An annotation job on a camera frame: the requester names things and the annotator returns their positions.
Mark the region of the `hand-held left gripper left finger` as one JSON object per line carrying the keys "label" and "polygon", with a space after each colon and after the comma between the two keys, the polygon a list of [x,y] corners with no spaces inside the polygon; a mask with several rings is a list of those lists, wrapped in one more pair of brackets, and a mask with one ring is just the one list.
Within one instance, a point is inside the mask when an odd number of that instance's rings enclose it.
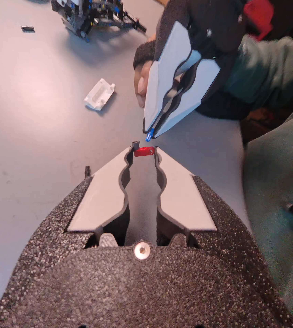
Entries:
{"label": "hand-held left gripper left finger", "polygon": [[94,233],[99,242],[103,233],[114,236],[124,246],[130,221],[129,169],[133,148],[127,147],[91,176],[91,181],[67,225],[68,233]]}

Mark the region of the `partly built toy truck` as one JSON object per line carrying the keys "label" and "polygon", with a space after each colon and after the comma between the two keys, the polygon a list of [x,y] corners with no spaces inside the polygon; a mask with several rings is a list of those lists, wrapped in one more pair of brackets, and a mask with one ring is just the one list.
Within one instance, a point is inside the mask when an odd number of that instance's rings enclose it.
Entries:
{"label": "partly built toy truck", "polygon": [[93,28],[117,27],[147,32],[140,20],[124,9],[120,0],[51,0],[50,3],[65,27],[85,42],[89,42]]}

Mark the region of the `person's green top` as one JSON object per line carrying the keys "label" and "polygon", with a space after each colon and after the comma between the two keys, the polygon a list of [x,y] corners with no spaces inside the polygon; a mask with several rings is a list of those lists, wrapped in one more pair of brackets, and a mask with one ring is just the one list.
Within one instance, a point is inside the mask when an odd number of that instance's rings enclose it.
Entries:
{"label": "person's green top", "polygon": [[243,188],[255,235],[281,297],[293,315],[293,113],[247,145]]}

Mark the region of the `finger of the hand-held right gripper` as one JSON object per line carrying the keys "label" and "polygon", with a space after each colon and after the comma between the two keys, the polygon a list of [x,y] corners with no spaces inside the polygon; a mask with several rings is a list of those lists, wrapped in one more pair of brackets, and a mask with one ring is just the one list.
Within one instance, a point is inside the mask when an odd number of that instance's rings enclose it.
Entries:
{"label": "finger of the hand-held right gripper", "polygon": [[201,104],[219,71],[215,60],[202,59],[184,74],[181,80],[183,88],[173,97],[169,109],[155,126],[153,139],[171,129]]}
{"label": "finger of the hand-held right gripper", "polygon": [[179,106],[163,124],[153,127],[161,110],[163,100],[173,87],[175,72],[191,53],[189,34],[185,26],[175,21],[163,48],[161,56],[155,60],[149,71],[146,100],[144,105],[143,133],[153,131],[153,134],[163,134],[193,111],[192,108],[183,110]]}

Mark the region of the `red plastic chair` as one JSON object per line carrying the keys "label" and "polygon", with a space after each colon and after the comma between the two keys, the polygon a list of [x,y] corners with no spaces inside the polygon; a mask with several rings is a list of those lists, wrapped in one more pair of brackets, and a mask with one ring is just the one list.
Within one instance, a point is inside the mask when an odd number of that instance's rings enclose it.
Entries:
{"label": "red plastic chair", "polygon": [[257,42],[262,41],[273,30],[271,21],[274,15],[274,7],[270,1],[248,1],[243,7],[243,13],[258,32],[258,35],[255,33],[251,35]]}

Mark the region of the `white toy panel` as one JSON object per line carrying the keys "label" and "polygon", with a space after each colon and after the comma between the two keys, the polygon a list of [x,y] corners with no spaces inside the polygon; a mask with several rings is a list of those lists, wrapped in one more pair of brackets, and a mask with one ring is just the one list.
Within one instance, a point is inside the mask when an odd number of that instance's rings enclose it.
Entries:
{"label": "white toy panel", "polygon": [[91,110],[101,111],[114,93],[116,85],[101,78],[85,97],[83,103]]}

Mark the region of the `red toy connector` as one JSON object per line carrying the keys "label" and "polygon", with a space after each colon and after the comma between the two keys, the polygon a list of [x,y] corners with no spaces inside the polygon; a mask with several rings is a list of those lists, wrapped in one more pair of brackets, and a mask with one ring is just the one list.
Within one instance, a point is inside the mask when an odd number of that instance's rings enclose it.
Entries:
{"label": "red toy connector", "polygon": [[154,155],[154,153],[155,153],[154,147],[140,147],[138,149],[134,149],[135,157],[151,156]]}

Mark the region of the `person's right hand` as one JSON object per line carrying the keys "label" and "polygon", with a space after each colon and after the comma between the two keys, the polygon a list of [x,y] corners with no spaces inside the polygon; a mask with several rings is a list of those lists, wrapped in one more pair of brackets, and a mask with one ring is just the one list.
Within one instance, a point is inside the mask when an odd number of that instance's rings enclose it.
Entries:
{"label": "person's right hand", "polygon": [[135,53],[133,60],[134,89],[138,104],[144,108],[149,80],[149,72],[154,59],[156,34],[141,44]]}

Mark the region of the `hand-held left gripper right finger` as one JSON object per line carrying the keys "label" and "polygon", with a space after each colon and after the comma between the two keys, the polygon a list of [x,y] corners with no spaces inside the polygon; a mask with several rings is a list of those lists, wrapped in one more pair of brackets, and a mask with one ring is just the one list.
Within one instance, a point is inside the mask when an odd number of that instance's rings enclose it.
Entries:
{"label": "hand-held left gripper right finger", "polygon": [[217,232],[216,224],[197,186],[197,176],[160,147],[155,148],[157,184],[157,245],[167,246],[176,234],[196,243],[195,234]]}

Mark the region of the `person's right forearm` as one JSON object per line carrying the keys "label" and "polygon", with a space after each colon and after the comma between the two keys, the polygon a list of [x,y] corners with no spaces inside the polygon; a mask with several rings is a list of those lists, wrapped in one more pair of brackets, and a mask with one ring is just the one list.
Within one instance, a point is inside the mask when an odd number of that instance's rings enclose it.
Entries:
{"label": "person's right forearm", "polygon": [[246,118],[259,108],[293,110],[293,39],[256,42],[244,36],[223,87],[195,110],[218,119]]}

